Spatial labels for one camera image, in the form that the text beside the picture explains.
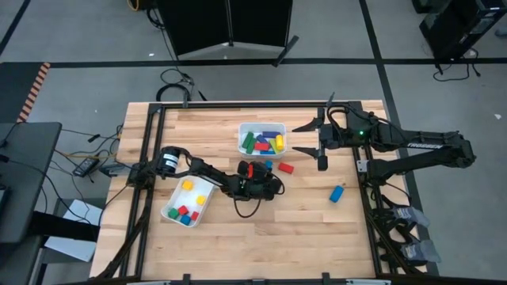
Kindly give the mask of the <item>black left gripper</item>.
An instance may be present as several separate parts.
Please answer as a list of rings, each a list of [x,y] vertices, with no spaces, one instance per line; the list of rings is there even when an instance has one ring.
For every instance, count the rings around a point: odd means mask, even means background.
[[[247,161],[238,163],[237,173],[240,177],[250,177],[250,164]],[[237,192],[238,200],[273,200],[275,195],[284,193],[284,184],[280,179],[270,178],[270,169],[264,162],[253,162],[253,179],[247,180]]]

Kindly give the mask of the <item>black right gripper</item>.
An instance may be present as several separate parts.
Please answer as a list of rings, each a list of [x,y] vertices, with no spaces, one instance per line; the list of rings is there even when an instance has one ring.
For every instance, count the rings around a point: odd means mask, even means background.
[[[311,156],[317,161],[318,171],[326,171],[328,169],[328,157],[324,149],[336,150],[343,147],[351,147],[350,132],[348,128],[335,127],[331,123],[324,123],[325,109],[320,107],[317,109],[317,116],[301,127],[293,129],[293,132],[307,132],[318,129],[319,149],[309,147],[293,147],[293,150]]]

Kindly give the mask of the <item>white plastic bin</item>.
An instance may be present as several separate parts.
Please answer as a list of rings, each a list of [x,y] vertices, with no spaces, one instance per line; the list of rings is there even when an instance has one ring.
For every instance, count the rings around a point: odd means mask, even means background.
[[[182,184],[184,181],[192,181],[193,182],[193,189],[192,190],[185,190],[182,187]],[[176,188],[173,190],[173,193],[169,199],[169,201],[166,203],[166,205],[161,209],[161,216],[169,220],[170,222],[175,222],[176,224],[182,225],[187,228],[193,228],[196,227],[200,220],[204,216],[204,212],[207,209],[207,206],[209,205],[209,202],[211,200],[212,194],[215,191],[216,186],[212,184],[211,182],[195,177],[195,176],[187,176],[183,177],[179,180]],[[198,196],[205,196],[206,201],[204,205],[199,205],[196,202],[196,199]],[[191,215],[194,211],[197,211],[199,213],[199,216],[196,221],[193,221],[191,219],[191,222],[188,226],[181,223],[181,215],[178,215],[176,219],[172,219],[168,216],[168,211],[171,208],[178,209],[180,206],[186,206],[189,210],[189,213],[187,216],[191,218]]]
[[[284,137],[284,149],[280,150],[280,152],[276,155],[260,155],[260,150],[253,150],[252,154],[247,154],[246,149],[242,148],[242,141],[246,137],[248,132],[253,132],[253,138],[256,139],[258,135],[261,135],[263,131],[277,131],[280,132]],[[268,158],[268,159],[278,159],[281,158],[287,150],[287,139],[286,139],[287,130],[283,123],[241,123],[238,127],[238,151],[244,158]],[[265,138],[268,143],[270,139],[276,138]]]

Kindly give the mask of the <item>grey plastic bag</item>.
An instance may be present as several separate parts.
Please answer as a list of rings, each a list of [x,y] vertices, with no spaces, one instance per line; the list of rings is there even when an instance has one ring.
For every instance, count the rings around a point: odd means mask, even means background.
[[[408,223],[415,222],[423,227],[428,227],[430,225],[430,220],[424,213],[414,207],[396,207],[392,209],[392,212],[397,219],[406,220]]]
[[[411,261],[441,262],[440,255],[431,240],[415,241],[408,245],[402,245],[401,253]]]

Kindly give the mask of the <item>black panel stand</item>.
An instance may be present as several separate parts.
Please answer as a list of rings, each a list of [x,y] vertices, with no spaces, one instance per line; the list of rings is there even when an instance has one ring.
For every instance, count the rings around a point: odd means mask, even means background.
[[[176,57],[215,48],[277,52],[278,67],[299,41],[293,0],[154,0]]]

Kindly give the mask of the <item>black power adapter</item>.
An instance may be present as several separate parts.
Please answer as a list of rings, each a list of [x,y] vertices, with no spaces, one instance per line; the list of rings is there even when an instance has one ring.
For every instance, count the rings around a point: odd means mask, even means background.
[[[76,177],[85,177],[93,170],[99,161],[100,160],[97,158],[85,158],[79,165],[75,167],[72,174]]]

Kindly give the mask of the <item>white paper sheet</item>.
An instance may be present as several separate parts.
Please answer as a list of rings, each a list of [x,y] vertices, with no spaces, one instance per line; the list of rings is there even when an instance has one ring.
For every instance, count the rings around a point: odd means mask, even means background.
[[[74,199],[69,205],[71,211],[66,211],[64,219],[78,221],[81,223],[90,222],[92,225],[99,225],[99,218],[102,209],[94,205]],[[78,260],[89,262],[96,249],[95,241],[81,241],[66,237],[50,237],[44,244],[46,248],[53,249],[60,253],[65,253]]]

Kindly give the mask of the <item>black equipment cabinet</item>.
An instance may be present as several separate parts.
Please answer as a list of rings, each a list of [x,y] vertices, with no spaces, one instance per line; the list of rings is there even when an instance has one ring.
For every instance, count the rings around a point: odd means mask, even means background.
[[[433,57],[461,58],[507,14],[507,0],[412,0]]]

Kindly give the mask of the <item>black desk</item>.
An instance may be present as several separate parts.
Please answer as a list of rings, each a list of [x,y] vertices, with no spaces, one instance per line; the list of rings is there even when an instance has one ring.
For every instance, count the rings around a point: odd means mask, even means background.
[[[40,188],[48,171],[62,124],[0,123],[0,184],[9,188],[0,206],[0,243],[18,243],[25,238],[32,220]]]

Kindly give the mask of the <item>orange black striped strip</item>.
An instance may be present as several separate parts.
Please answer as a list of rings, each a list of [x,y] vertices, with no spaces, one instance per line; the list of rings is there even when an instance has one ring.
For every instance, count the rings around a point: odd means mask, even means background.
[[[27,97],[25,98],[25,101],[21,107],[21,111],[18,115],[16,123],[25,123],[30,113],[32,112],[32,109],[34,107],[34,104],[36,102],[36,99],[38,97],[38,94],[40,92],[40,89],[42,88],[42,85],[44,84],[44,80],[47,77],[48,71],[51,68],[50,63],[42,63],[39,67],[39,70],[37,71],[36,77],[30,86],[29,92]]]

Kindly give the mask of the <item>black aluminium table frame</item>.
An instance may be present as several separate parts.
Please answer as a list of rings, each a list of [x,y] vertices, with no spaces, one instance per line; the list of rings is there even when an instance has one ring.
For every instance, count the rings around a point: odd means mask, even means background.
[[[200,223],[187,228],[161,216],[177,186],[174,179],[157,179],[147,236],[131,250],[128,274],[145,280],[321,279],[372,278],[389,272],[387,263],[375,264],[368,240],[353,153],[331,151],[329,168],[293,150],[313,147],[318,136],[292,130],[316,114],[313,101],[196,102],[189,108],[174,105],[164,117],[150,114],[146,103],[131,103],[124,119],[117,157],[137,162],[154,145],[175,145],[233,173],[241,161],[238,127],[241,123],[283,123],[288,151],[282,162],[293,174],[282,173],[286,191],[270,202],[234,203],[214,192]],[[336,186],[344,192],[330,201]]]

